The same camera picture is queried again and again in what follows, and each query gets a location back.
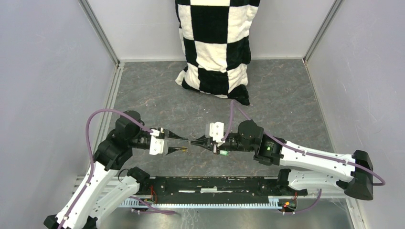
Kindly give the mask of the green key tag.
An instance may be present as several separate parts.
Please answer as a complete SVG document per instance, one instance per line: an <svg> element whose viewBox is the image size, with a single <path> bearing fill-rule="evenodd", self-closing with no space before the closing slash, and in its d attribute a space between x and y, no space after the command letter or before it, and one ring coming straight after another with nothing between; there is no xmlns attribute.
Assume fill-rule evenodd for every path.
<svg viewBox="0 0 405 229"><path fill-rule="evenodd" d="M227 156L229 155L228 151L221 150L220 155Z"/></svg>

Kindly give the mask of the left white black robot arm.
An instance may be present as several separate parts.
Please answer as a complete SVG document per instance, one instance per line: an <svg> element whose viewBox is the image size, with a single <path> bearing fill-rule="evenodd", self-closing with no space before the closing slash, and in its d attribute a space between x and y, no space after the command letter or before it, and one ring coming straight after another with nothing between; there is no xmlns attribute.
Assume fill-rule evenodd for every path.
<svg viewBox="0 0 405 229"><path fill-rule="evenodd" d="M116 113L115 128L110 131L96 151L91 148L89 126L96 114ZM147 128L136 111L121 112L114 109L100 109L93 112L86 122L86 144L89 152L90 167L84 180L74 192L65 207L56 215L44 220L48 229L97 229L119 205L130 196L149 191L149 174L138 167L129 170L120 183L101 197L107 184L133 156L133 149L145 149L150 155L169 154L178 151L169 147L166 139L182 137L164 128Z"/></svg>

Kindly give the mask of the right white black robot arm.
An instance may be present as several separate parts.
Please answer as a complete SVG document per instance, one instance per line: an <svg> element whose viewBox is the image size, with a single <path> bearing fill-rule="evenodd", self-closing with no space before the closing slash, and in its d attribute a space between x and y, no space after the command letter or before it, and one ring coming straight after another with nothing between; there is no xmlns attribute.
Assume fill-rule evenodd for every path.
<svg viewBox="0 0 405 229"><path fill-rule="evenodd" d="M284 166L276 181L282 195L293 190L332 189L355 199L373 200L373 165L369 154L362 150L336 154L299 146L269 137L253 120L243 121L236 133L228 135L223 123L210 123L205 135L191 144L215 154L253 152L253 159L260 164Z"/></svg>

